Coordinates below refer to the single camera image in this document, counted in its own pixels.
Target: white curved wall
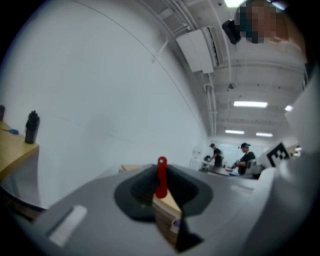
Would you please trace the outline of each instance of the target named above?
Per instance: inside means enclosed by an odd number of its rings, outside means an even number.
[[[165,36],[132,0],[56,0],[30,19],[0,77],[4,121],[22,132],[30,111],[41,118],[38,192],[23,199],[38,193],[48,207],[112,167],[162,155],[189,165],[207,136],[185,67],[169,48],[152,64]]]

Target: ceiling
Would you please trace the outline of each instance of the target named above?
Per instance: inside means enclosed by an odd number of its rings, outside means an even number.
[[[287,126],[285,107],[303,91],[304,59],[293,45],[242,39],[237,45],[224,40],[221,24],[233,19],[236,8],[224,0],[138,0],[160,19],[175,37],[202,27],[215,27],[223,62],[213,72],[217,106],[217,135],[225,130],[276,133]],[[230,71],[227,47],[229,51]],[[265,109],[236,108],[234,101],[268,102]]]

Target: table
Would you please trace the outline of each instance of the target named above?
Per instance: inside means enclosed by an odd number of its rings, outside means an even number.
[[[39,151],[39,145],[25,143],[21,134],[12,134],[5,130],[11,127],[0,121],[0,182],[18,165]]]

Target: wooden table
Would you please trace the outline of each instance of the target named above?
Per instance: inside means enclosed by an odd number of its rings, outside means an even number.
[[[25,143],[25,137],[5,130],[11,127],[0,121],[0,182],[18,165],[39,151],[39,145]]]

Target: black cap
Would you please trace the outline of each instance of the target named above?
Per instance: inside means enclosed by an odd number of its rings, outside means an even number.
[[[240,148],[241,148],[241,149],[242,149],[242,148],[249,148],[250,146],[251,146],[250,144],[244,142],[244,143],[241,144],[241,147],[240,147]]]

